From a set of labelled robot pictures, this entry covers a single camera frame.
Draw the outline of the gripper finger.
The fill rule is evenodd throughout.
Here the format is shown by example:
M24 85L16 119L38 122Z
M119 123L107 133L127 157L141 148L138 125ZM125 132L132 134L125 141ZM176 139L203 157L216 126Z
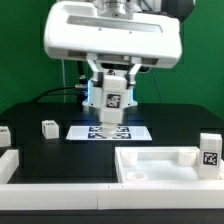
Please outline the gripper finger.
M125 75L125 78L127 80L127 88L131 89L132 87L135 86L136 81L135 81L135 76L138 73L138 71L140 70L141 65L140 64L134 64L130 70L127 72L127 74Z
M88 59L87 62L93 72L93 75L91 77L93 86L102 87L104 73L103 73L103 68L101 66L101 63L92 59Z

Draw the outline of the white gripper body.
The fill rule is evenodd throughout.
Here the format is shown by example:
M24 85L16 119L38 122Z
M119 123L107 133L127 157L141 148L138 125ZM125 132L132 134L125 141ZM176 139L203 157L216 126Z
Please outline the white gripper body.
M143 13L104 17L90 2L60 1L48 15L44 49L51 58L172 68L182 55L180 23Z

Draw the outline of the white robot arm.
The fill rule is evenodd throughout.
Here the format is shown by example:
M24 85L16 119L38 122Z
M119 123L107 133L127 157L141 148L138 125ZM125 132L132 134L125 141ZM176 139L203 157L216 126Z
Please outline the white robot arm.
M85 61L92 70L85 108L135 106L141 68L174 67L181 23L196 0L57 0L47 17L44 49L54 59Z

